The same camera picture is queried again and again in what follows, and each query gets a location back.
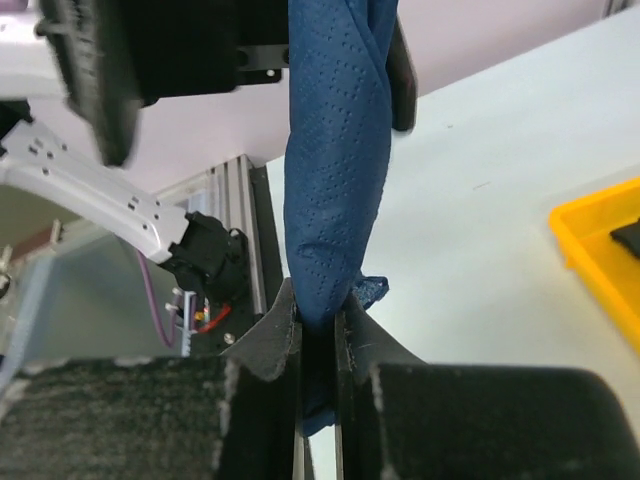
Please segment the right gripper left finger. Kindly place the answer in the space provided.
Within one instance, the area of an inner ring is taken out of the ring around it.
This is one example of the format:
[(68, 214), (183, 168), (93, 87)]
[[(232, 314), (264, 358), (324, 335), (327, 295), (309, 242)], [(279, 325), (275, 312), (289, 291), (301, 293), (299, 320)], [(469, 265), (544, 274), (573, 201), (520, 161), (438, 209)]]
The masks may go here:
[(299, 479), (301, 353), (284, 281), (220, 355), (30, 362), (1, 390), (1, 475)]

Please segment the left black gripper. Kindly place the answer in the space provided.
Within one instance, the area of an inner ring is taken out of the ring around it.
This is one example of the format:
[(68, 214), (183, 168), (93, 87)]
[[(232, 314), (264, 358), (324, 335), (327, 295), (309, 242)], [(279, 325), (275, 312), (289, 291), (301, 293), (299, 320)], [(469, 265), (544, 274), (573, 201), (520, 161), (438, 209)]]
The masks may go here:
[(288, 67), (286, 1), (56, 0), (39, 9), (36, 34), (108, 167), (128, 160), (143, 100), (273, 84)]

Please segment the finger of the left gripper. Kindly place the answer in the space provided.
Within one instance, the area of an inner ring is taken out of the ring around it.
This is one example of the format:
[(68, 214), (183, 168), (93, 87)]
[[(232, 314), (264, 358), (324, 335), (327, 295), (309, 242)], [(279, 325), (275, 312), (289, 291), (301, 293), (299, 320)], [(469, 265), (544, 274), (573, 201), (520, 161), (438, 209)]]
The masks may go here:
[(399, 17), (396, 17), (387, 56), (387, 75), (391, 88), (392, 128), (399, 133), (410, 133), (416, 123), (418, 86)]

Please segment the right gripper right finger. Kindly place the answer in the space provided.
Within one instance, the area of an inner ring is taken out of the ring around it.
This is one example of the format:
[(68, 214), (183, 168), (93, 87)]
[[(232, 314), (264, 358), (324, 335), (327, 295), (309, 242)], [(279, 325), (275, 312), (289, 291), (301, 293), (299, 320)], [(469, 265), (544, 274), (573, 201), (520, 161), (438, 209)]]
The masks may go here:
[(428, 364), (350, 298), (335, 318), (341, 479), (631, 479), (635, 438), (581, 369)]

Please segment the dark blue paper napkin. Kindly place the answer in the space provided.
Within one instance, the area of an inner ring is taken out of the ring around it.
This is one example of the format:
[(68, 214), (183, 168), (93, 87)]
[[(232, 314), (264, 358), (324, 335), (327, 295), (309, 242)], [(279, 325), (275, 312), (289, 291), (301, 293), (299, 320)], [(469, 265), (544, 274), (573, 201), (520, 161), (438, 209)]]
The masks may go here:
[(333, 425), (333, 322), (354, 284), (387, 176), (385, 63), (393, 1), (292, 1), (290, 134), (284, 160), (287, 263), (305, 328), (306, 435)]

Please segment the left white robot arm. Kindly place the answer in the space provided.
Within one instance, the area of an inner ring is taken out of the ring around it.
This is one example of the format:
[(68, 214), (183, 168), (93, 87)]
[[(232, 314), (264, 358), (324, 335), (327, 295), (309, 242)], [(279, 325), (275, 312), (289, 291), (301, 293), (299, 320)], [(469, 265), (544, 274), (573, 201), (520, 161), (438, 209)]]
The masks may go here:
[(275, 83), (289, 51), (285, 1), (5, 1), (1, 180), (108, 229), (182, 288), (231, 302), (247, 282), (239, 242), (117, 170), (143, 108)]

